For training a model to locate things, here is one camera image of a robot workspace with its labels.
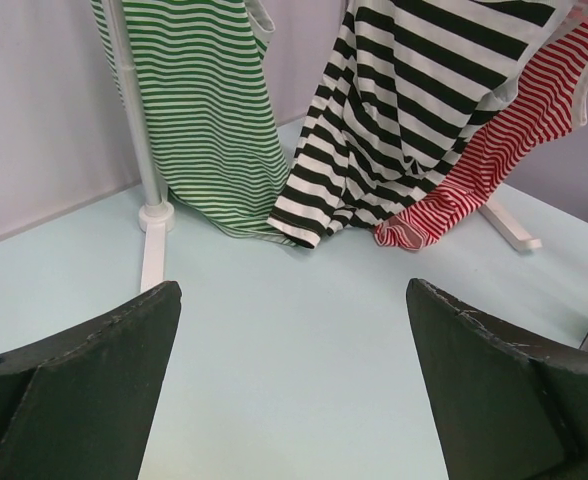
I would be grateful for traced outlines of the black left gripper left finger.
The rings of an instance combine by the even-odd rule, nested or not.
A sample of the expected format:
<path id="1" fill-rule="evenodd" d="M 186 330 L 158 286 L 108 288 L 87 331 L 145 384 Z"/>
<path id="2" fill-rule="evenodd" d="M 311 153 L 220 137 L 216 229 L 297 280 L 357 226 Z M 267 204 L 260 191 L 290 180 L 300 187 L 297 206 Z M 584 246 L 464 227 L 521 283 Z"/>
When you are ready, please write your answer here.
<path id="1" fill-rule="evenodd" d="M 0 479 L 135 479 L 181 313 L 165 281 L 0 354 Z"/>

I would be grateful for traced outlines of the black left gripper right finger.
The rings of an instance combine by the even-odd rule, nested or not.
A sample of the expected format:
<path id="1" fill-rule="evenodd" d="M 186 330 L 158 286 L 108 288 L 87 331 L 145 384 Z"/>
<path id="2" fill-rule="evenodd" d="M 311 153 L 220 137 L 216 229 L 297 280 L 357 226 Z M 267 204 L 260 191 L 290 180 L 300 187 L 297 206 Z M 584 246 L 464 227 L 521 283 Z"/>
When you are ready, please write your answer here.
<path id="1" fill-rule="evenodd" d="M 451 479 L 588 479 L 588 351 L 423 279 L 406 302 Z"/>

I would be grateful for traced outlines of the black white striped tank top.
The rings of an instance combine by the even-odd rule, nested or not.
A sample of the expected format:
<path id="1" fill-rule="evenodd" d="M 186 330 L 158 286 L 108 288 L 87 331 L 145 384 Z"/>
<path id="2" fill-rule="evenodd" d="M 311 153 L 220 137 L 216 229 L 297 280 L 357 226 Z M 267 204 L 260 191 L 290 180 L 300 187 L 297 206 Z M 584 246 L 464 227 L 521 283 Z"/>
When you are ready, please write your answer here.
<path id="1" fill-rule="evenodd" d="M 305 248 L 422 200 L 516 98 L 568 1 L 352 1 L 269 224 Z"/>

